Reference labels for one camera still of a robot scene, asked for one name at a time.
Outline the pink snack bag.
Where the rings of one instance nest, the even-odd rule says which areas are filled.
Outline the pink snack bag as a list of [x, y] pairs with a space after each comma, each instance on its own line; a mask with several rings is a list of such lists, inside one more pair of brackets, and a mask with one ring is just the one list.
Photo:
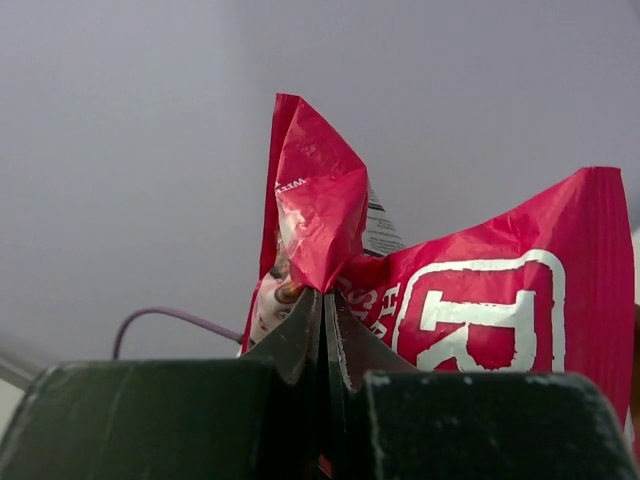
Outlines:
[[426, 371], [576, 372], [631, 422], [634, 255], [618, 169], [586, 167], [514, 209], [404, 247], [364, 162], [303, 98], [278, 94], [260, 279], [243, 345], [305, 288]]

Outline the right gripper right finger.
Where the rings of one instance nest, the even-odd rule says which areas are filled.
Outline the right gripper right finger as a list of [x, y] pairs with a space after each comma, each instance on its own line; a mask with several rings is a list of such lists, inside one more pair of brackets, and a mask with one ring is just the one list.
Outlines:
[[336, 479], [635, 479], [613, 410], [575, 374], [421, 372], [324, 299]]

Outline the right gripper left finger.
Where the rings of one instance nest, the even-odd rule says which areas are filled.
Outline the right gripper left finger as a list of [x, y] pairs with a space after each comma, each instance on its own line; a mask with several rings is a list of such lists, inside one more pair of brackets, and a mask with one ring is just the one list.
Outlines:
[[320, 293], [236, 359], [63, 363], [27, 389], [5, 479], [310, 479]]

